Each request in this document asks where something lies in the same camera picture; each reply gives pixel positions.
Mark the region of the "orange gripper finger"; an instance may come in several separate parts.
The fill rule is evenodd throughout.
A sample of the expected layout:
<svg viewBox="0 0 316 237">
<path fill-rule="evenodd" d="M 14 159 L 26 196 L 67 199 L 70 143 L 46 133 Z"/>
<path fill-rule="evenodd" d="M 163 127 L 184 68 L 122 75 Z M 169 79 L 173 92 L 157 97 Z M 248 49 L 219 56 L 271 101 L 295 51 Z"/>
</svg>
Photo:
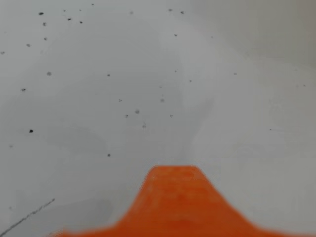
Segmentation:
<svg viewBox="0 0 316 237">
<path fill-rule="evenodd" d="M 61 237 L 300 237 L 266 228 L 232 204 L 195 165 L 156 165 L 123 216 L 105 228 Z"/>
</svg>

